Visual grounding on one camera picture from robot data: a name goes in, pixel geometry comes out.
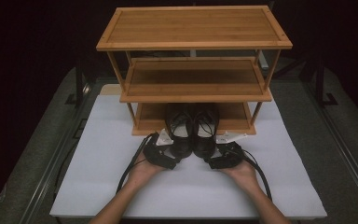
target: wooden board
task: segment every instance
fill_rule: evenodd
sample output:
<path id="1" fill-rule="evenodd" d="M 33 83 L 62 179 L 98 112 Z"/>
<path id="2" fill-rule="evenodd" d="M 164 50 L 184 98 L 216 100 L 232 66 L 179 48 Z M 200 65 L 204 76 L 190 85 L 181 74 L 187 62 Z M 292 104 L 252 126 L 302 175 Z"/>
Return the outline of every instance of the wooden board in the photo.
<path id="1" fill-rule="evenodd" d="M 148 135 L 166 128 L 166 104 L 138 104 L 133 135 Z M 220 120 L 217 134 L 225 132 L 255 134 L 255 126 L 250 124 L 251 113 L 247 103 L 217 104 Z"/>
<path id="2" fill-rule="evenodd" d="M 97 50 L 291 47 L 267 6 L 118 7 Z"/>
<path id="3" fill-rule="evenodd" d="M 271 101 L 253 59 L 133 59 L 120 102 Z"/>

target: table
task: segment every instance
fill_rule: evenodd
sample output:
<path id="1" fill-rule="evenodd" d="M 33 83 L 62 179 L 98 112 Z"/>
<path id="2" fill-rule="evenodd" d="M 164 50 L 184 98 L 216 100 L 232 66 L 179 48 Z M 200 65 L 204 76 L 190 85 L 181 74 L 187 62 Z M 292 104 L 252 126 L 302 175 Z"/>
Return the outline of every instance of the table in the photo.
<path id="1" fill-rule="evenodd" d="M 122 173 L 144 139 L 131 135 L 131 116 L 119 95 L 110 95 L 111 88 L 117 87 L 105 86 L 95 101 L 51 208 L 52 216 L 95 216 L 114 196 Z M 291 219 L 326 217 L 274 101 L 263 106 L 256 125 L 258 134 L 238 143 L 263 169 L 274 203 Z M 124 217 L 254 219 L 258 214 L 229 177 L 191 155 L 172 171 L 156 176 L 134 198 Z"/>

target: middle shelf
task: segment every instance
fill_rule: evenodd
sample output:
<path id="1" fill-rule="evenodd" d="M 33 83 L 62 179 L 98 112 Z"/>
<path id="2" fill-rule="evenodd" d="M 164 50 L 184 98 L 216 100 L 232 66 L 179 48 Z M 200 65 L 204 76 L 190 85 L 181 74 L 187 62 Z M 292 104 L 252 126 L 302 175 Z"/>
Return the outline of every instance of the middle shelf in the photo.
<path id="1" fill-rule="evenodd" d="M 255 57 L 134 58 L 122 103 L 269 102 Z"/>

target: black shoe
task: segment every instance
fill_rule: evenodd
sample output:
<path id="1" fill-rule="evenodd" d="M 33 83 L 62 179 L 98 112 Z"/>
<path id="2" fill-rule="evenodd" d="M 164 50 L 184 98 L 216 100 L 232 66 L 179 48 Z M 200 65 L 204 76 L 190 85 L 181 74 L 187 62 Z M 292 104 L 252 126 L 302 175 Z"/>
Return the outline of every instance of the black shoe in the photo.
<path id="1" fill-rule="evenodd" d="M 193 134 L 192 104 L 167 104 L 165 111 L 165 125 L 168 135 L 173 140 L 170 145 L 171 154 L 182 159 L 191 155 L 193 147 L 191 136 Z"/>
<path id="2" fill-rule="evenodd" d="M 194 110 L 194 154 L 200 158 L 209 159 L 216 148 L 219 110 L 214 103 L 197 104 Z"/>

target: wooden shoe rack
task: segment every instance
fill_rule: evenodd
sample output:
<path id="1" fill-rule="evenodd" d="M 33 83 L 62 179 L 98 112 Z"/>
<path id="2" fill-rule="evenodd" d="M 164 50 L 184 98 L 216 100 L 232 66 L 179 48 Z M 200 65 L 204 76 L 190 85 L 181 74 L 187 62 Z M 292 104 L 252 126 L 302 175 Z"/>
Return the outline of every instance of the wooden shoe rack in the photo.
<path id="1" fill-rule="evenodd" d="M 98 45 L 106 51 L 127 103 L 134 135 L 165 127 L 167 103 L 215 102 L 218 134 L 255 134 L 263 102 L 272 100 L 269 83 L 281 49 L 292 43 L 267 6 L 118 7 Z M 254 49 L 252 57 L 132 58 L 136 50 Z M 276 54 L 263 77 L 262 49 Z M 114 51 L 125 51 L 129 69 L 120 74 Z M 257 102 L 251 113 L 248 102 Z M 138 103 L 136 113 L 131 103 Z"/>

